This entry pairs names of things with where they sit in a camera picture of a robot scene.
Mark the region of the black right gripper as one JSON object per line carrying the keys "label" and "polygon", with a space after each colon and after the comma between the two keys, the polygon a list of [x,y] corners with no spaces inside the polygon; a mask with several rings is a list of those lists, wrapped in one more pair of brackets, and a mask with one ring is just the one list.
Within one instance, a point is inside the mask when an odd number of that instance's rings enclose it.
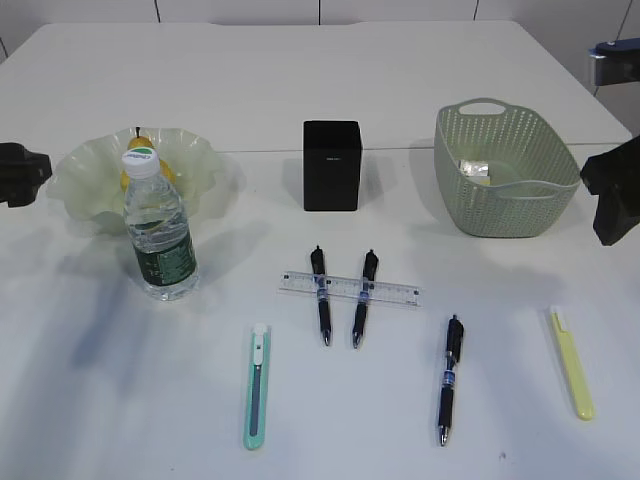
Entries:
{"label": "black right gripper", "polygon": [[602,245],[612,246],[639,224],[639,137],[589,157],[580,176],[598,196],[593,229]]}

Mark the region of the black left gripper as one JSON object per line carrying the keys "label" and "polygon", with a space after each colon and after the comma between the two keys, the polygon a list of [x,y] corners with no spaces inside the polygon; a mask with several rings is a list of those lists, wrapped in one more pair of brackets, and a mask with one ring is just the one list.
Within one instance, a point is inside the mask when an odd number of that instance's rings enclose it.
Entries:
{"label": "black left gripper", "polygon": [[19,143],[2,143],[0,161],[1,202],[9,208],[32,204],[40,187],[52,176],[50,157]]}

